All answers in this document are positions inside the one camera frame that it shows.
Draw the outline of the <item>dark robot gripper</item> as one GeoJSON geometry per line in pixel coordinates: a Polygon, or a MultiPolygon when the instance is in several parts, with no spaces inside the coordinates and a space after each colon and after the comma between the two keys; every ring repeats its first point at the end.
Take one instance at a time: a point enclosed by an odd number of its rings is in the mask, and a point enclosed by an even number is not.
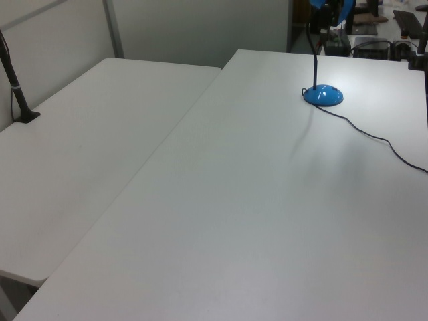
{"type": "Polygon", "coordinates": [[[335,17],[335,6],[325,3],[318,9],[318,29],[320,30],[320,43],[326,45],[329,40],[329,33],[335,17]]]}

